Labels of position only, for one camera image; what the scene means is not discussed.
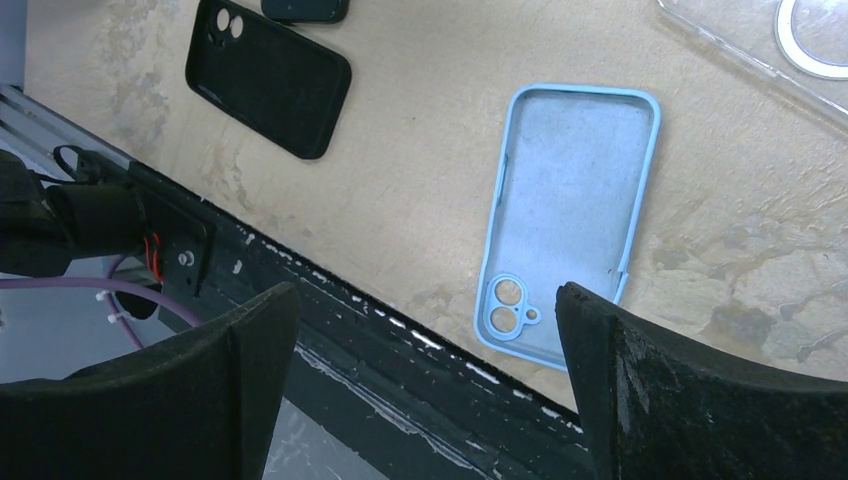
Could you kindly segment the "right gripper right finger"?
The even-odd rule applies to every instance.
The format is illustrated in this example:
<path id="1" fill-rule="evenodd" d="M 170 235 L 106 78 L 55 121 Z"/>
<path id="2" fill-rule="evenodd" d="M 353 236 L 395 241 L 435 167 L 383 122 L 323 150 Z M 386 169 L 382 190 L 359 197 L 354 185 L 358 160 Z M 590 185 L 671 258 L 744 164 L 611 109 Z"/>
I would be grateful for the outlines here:
<path id="1" fill-rule="evenodd" d="M 555 313 L 601 479 L 843 479 L 847 386 L 756 363 L 586 288 Z"/>

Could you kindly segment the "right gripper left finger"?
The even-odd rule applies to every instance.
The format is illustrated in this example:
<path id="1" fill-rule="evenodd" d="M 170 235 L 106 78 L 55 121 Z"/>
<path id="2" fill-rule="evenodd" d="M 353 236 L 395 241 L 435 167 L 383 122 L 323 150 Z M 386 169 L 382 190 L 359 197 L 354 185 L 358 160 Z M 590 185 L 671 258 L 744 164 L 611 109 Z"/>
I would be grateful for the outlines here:
<path id="1" fill-rule="evenodd" d="M 259 479 L 301 320 L 294 285 L 61 380 L 1 387 L 5 479 Z"/>

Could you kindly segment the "light blue phone case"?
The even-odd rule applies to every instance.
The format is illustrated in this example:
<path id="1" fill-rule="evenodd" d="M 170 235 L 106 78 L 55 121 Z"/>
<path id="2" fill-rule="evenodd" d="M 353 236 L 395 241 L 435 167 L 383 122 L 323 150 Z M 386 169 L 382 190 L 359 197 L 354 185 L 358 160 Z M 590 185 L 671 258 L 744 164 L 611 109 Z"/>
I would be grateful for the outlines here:
<path id="1" fill-rule="evenodd" d="M 558 288 L 620 301 L 661 119 L 642 90 L 536 83 L 514 94 L 475 302 L 484 345 L 565 370 Z"/>

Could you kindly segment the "black phone case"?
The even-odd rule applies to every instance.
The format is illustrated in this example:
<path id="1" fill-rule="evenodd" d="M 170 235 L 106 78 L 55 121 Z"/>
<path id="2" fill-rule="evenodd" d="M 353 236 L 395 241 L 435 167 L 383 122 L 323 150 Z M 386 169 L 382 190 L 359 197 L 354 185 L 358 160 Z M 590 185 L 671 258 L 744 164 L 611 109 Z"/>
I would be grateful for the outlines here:
<path id="1" fill-rule="evenodd" d="M 232 1 L 197 7 L 188 87 L 302 160 L 327 151 L 352 81 L 341 54 Z"/>

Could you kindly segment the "black phone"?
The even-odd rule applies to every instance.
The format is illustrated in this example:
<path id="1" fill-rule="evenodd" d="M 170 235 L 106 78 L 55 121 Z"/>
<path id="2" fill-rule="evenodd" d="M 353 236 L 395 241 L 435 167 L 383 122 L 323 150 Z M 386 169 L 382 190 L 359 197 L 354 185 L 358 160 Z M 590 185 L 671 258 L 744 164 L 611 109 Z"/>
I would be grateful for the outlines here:
<path id="1" fill-rule="evenodd" d="M 334 24 L 342 21 L 349 0 L 262 0 L 261 11 L 280 23 Z"/>

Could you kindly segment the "clear magsafe phone case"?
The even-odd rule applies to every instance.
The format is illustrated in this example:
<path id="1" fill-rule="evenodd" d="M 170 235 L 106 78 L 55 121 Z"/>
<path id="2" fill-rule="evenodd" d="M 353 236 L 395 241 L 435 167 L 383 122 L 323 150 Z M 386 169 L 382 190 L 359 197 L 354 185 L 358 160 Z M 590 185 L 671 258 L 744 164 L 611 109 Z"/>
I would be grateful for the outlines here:
<path id="1" fill-rule="evenodd" d="M 715 49 L 824 121 L 847 129 L 845 1 L 671 0 L 656 5 L 693 42 Z"/>

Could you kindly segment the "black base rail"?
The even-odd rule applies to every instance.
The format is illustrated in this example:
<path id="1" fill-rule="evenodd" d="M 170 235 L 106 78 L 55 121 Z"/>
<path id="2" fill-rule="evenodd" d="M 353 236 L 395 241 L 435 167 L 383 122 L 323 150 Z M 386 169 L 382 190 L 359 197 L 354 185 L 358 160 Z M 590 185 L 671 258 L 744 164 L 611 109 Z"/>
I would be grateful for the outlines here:
<path id="1" fill-rule="evenodd" d="M 577 416 L 19 89 L 1 138 L 54 176 L 86 150 L 141 198 L 165 293 L 213 318 L 282 281 L 302 324 L 267 474 L 279 479 L 590 479 Z"/>

